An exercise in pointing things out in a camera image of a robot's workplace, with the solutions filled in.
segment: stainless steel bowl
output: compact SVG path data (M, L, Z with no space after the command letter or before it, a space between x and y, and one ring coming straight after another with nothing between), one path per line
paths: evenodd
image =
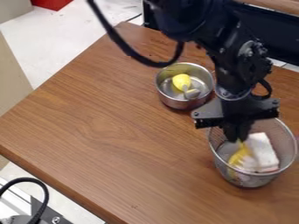
M228 164L229 158L238 150L237 143L229 143L223 130L219 127L210 128L209 143L214 155L214 162L221 175L230 183L247 188L264 186L276 179L287 170L297 156L297 142L291 130L279 119L255 121L250 133L265 132L280 161L278 171L267 173L251 173L239 170Z
M172 84L172 77L177 74L191 76L191 88L200 90L197 99L187 100L184 93ZM156 88L161 101L173 109L194 109L203 105L213 90L211 73L204 67L192 63L177 63L164 68L156 76Z

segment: bowl rim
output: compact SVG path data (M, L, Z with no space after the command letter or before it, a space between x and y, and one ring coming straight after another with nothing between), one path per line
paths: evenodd
M194 99L194 100L185 100L185 99L181 100L181 99L173 98L173 97L171 97L171 96L165 94L165 93L160 89L159 84L157 83L158 77L159 77L159 75L160 75L162 72L164 72L165 70L167 70L167 69L169 69L170 67L175 66L175 65L190 65L190 66L200 67L201 69L203 69L203 70L208 74L209 78L211 79L211 82L212 82L212 88L209 90L209 92L207 92L207 93L204 94L203 96L200 96L200 98L196 98L196 99ZM195 64L195 63L191 63L191 62L178 62L178 63L174 63L174 64L172 64L172 65L170 65L170 66L167 66L167 67L161 69L161 70L159 71L159 73L156 75L155 84L156 84L156 89L158 90L158 92L159 92L161 95L163 95L163 96L165 96L165 97L167 97L167 98L169 98L169 99L171 99L171 100L173 100L173 101L177 101L177 102L194 102L194 101L197 101L197 100L201 100L201 99L205 98L206 96L208 96L208 95L213 91L213 89L214 89L214 79L212 78L212 73L211 73L208 69L206 69L204 66L201 66L201 65L198 65L198 64Z
M209 141L209 145L210 145L210 149L212 151L212 153L214 154L214 156L219 159L223 164L225 164L227 167L231 168L232 170L242 173L242 174L246 174L249 176L255 176L255 177L268 177L268 176L273 176L273 175L277 175L280 174L281 172L284 172L285 170L287 170L296 160L296 157L298 155L298 143L296 141L296 138L293 134L293 132L290 130L290 128L280 119L275 118L275 120L289 133L289 135L291 136L292 140L293 140L293 144L294 144L294 156L292 157L291 161L289 162L289 164L287 164L285 167L279 169L278 171L272 171L272 172L265 172L265 173L258 173L258 172L250 172L250 171L242 171L236 167L233 167L231 165L229 165L215 150L215 148L212 146L211 144L211 131L212 128L210 128L208 130L208 141Z

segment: metal bowl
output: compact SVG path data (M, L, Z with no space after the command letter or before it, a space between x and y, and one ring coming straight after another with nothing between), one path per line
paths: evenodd
M172 84L172 77L177 74L191 76L191 88L200 90L197 99L187 100L184 93ZM211 73L204 67L192 63L177 63L164 68L156 76L156 88L160 100L173 109L194 109L203 105L213 90Z

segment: cable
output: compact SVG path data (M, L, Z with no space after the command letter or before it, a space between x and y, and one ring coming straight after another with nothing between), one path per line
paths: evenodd
M134 17L132 17L132 18L129 18L129 19L123 21L123 22L126 22L126 23L127 23L127 22L129 22L129 21L131 21L131 20L133 20L133 19L135 19L135 18L139 18L141 15L142 15L142 13L139 13L137 16L134 16Z
M40 180L35 179L35 178L16 178L16 179L13 179L12 181L8 182L6 185L4 185L0 189L0 198L5 193L5 191L8 190L11 186L13 186L15 184L18 184L18 183L22 183L22 182L31 182L31 183L37 184L37 185L41 186L41 188L44 190L44 194L45 194L44 202L40 206L37 213L27 223L27 224L38 224L39 220L40 220L42 214L44 213L44 211L46 209L46 206L49 202L49 191L48 191L48 189L46 188L46 185L43 182L41 182Z
M88 4L94 11L97 18L100 20L101 24L107 31L108 36L122 49L124 53L128 56L131 56L133 59L143 63L149 67L167 67L178 60L184 50L184 42L177 42L177 49L173 58L167 62L156 62L151 59L148 59L138 52L136 52L124 39L118 34L118 32L113 28L113 26L106 20L106 18L101 13L101 10L96 5L94 0L87 0Z

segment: white floor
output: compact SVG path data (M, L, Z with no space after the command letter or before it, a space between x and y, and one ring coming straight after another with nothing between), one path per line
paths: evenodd
M112 25L142 12L141 0L96 2ZM34 88L106 33L86 0L74 0L60 11L35 7L22 17L0 24L0 31Z

